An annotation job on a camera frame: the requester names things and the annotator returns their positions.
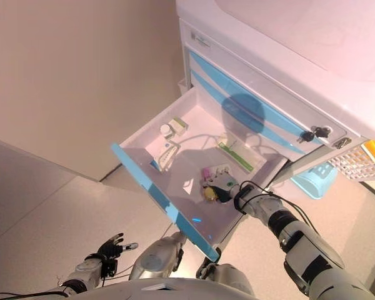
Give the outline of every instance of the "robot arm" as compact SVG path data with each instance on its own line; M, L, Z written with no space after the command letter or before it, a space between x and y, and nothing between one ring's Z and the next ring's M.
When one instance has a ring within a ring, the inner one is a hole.
M235 208L258 218L277 237L286 253L284 267L299 290L311 300L375 300L375 297L344 270L339 254L307 224L299 221L272 193L248 184L230 188L234 179L218 174L207 185L229 193Z
M90 291L99 285L100 280L113 277L117 271L117 260L122 252L136 249L137 243L119 245L124 239L123 233L119 233L106 241L97 251L90 254L85 260L78 264L61 285L70 295Z

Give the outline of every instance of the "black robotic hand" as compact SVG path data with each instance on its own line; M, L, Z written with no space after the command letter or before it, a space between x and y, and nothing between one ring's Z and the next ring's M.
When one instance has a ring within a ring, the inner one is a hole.
M124 239L122 238L124 234L121 232L116 234L112 238L108 239L104 242L103 245L100 246L97 253L90 254L85 260L91 258L99 258L102 262L101 267L101 277L113 277L117 273L117 265L118 258L123 251L133 250L138 247L136 242L128 245L119 245L119 243L123 242Z
M106 259L118 258L124 251L124 246L118 245L119 243L124 241L124 239L122 238L123 236L123 233L116 234L111 239L106 241L103 245L101 245L97 253L105 256Z

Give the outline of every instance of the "vial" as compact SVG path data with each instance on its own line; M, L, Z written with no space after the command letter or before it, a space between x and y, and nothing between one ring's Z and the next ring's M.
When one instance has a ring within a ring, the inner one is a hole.
M160 133L164 136L164 139L171 139L174 136L174 131L168 124L161 125Z

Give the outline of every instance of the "blue stripe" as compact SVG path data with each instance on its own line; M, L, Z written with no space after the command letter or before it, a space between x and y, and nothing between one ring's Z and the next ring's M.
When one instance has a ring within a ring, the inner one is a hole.
M150 180L143 170L129 157L128 154L117 144L111 145L112 151L117 155L125 168L131 173L133 178L150 196L165 210L168 217L176 226L190 239L192 243L197 245L199 249L212 261L216 261L219 257L211 245L196 231L193 225L178 211L178 209L170 202L170 200L159 190L159 188Z
M215 87L210 85L204 78L198 73L191 70L193 76L199 81L199 83L206 89L206 91L224 108L231 116L237 119L240 123L244 124L255 133L261 133L268 139L278 143L279 145L288 148L296 153L305 154L299 148L294 147L290 142L281 138L277 133L264 126L264 124L257 119L250 116L244 109L241 109L234 101L229 98L225 98Z
M303 129L289 120L286 116L276 111L273 107L262 102L257 96L253 95L240 84L233 81L223 72L209 64L203 58L194 52L190 52L193 59L200 65L202 70L223 90L225 90L231 99L238 102L245 110L255 115L260 120L267 120L270 123L283 128L294 134L297 138L303 133ZM321 141L314 139L313 142L321 144Z

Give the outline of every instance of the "blue plastic bin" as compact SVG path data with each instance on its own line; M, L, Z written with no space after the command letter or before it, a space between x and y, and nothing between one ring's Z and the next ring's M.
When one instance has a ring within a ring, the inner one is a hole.
M338 175L334 166L325 162L295 175L291 180L313 199L321 199Z

